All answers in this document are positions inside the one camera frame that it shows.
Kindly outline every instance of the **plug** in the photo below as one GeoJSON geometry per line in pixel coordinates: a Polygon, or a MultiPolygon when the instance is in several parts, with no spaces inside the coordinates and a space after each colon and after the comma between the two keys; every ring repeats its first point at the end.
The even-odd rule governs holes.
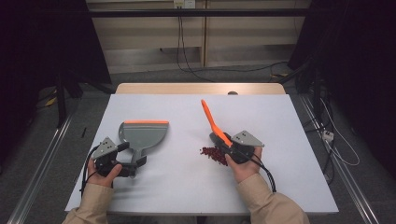
{"type": "Polygon", "coordinates": [[[330,143],[334,139],[334,133],[325,130],[322,132],[322,139],[330,143]]]}

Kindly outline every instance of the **metal frame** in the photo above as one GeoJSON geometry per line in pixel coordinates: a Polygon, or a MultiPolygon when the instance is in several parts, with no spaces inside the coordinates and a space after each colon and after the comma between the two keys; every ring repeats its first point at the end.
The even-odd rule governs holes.
{"type": "Polygon", "coordinates": [[[41,189],[41,185],[44,182],[44,179],[47,175],[48,170],[52,164],[53,159],[55,158],[56,152],[58,151],[64,136],[69,128],[71,119],[73,115],[78,109],[79,100],[76,100],[72,105],[69,115],[65,118],[65,121],[61,127],[59,127],[54,136],[52,137],[52,141],[49,143],[47,151],[44,154],[43,159],[41,160],[38,168],[35,170],[35,174],[31,178],[29,185],[23,192],[21,198],[19,199],[14,211],[12,212],[7,224],[14,223],[23,223],[27,218],[27,215],[32,207],[35,197],[37,193],[41,189]]]}
{"type": "MultiPolygon", "coordinates": [[[[311,109],[313,107],[311,101],[307,97],[303,97],[301,95],[300,95],[300,99],[304,105],[306,113],[308,114],[309,118],[312,119],[312,122],[313,122],[315,128],[318,129],[320,126],[319,126],[318,122],[314,119],[315,114],[311,109]]],[[[321,141],[323,141],[327,152],[330,153],[331,146],[329,145],[329,143],[322,139],[321,139],[321,141]]],[[[334,147],[333,150],[338,153],[338,150],[336,147],[334,147]]],[[[370,205],[370,202],[368,201],[368,199],[364,195],[363,191],[359,187],[359,185],[356,182],[355,178],[353,177],[352,173],[349,172],[349,169],[347,168],[347,166],[343,162],[339,161],[337,159],[337,157],[334,155],[334,153],[332,153],[331,159],[333,161],[335,169],[341,176],[341,179],[343,180],[344,185],[346,186],[346,189],[349,192],[350,197],[352,198],[352,201],[355,203],[356,208],[360,212],[361,217],[364,220],[364,223],[378,224],[379,220],[375,215],[373,207],[370,205]]]]}
{"type": "Polygon", "coordinates": [[[36,10],[34,17],[91,17],[91,18],[125,18],[125,17],[304,17],[331,16],[335,9],[312,8],[271,8],[271,9],[130,9],[130,10],[36,10]]]}

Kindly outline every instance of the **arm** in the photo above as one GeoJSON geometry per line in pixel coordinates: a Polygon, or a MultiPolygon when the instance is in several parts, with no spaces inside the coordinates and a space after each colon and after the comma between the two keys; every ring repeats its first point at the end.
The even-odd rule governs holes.
{"type": "MultiPolygon", "coordinates": [[[[262,148],[256,147],[255,154],[262,157],[262,148]]],[[[260,167],[251,161],[237,164],[226,155],[227,163],[233,169],[242,196],[253,224],[256,223],[309,223],[306,213],[292,199],[281,193],[273,193],[259,174],[260,167]]]]}
{"type": "Polygon", "coordinates": [[[116,165],[113,170],[103,177],[96,173],[94,162],[88,163],[88,179],[79,208],[72,209],[64,220],[66,223],[107,223],[106,211],[111,202],[114,189],[111,183],[121,170],[121,165],[116,165]]]}

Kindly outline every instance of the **hand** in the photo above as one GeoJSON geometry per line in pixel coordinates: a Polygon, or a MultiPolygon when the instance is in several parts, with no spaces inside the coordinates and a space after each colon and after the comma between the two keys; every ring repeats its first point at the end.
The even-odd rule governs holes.
{"type": "MultiPolygon", "coordinates": [[[[257,157],[253,156],[253,160],[260,163],[258,158],[262,158],[262,147],[254,147],[254,154],[257,157]]],[[[228,154],[225,155],[225,160],[227,161],[228,165],[233,169],[233,177],[238,184],[250,177],[251,175],[258,174],[260,171],[260,166],[252,161],[238,164],[234,162],[228,154]]]]}
{"type": "Polygon", "coordinates": [[[88,162],[88,176],[92,175],[93,173],[94,175],[92,175],[88,179],[88,183],[111,188],[111,183],[113,182],[114,178],[116,178],[117,175],[120,173],[121,169],[122,165],[117,164],[113,167],[110,173],[106,177],[104,177],[96,173],[94,161],[93,159],[90,159],[90,161],[88,162]]]}

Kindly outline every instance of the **sleeve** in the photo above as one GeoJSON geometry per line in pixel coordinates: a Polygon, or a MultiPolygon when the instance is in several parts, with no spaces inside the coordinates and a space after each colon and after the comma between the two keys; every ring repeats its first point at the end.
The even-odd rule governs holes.
{"type": "Polygon", "coordinates": [[[273,193],[259,174],[239,183],[237,190],[250,211],[252,224],[309,224],[300,206],[281,193],[273,193]]]}
{"type": "Polygon", "coordinates": [[[63,224],[95,223],[107,224],[106,211],[111,202],[114,189],[87,184],[82,195],[81,204],[67,214],[63,224]]]}

